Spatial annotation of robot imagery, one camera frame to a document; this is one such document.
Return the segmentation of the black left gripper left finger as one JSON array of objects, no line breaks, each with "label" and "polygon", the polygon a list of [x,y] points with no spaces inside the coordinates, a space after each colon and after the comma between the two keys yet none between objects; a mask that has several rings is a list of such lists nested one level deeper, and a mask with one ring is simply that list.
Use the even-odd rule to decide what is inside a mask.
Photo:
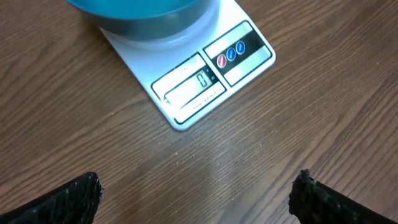
[{"label": "black left gripper left finger", "polygon": [[66,184],[1,215],[8,224],[92,224],[103,188],[95,172],[87,172]]}]

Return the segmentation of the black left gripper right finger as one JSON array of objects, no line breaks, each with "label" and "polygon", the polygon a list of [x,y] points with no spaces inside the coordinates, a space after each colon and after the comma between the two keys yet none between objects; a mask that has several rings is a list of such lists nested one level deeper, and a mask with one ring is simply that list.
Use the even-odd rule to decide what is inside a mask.
[{"label": "black left gripper right finger", "polygon": [[301,224],[397,224],[313,179],[308,169],[292,183],[289,213]]}]

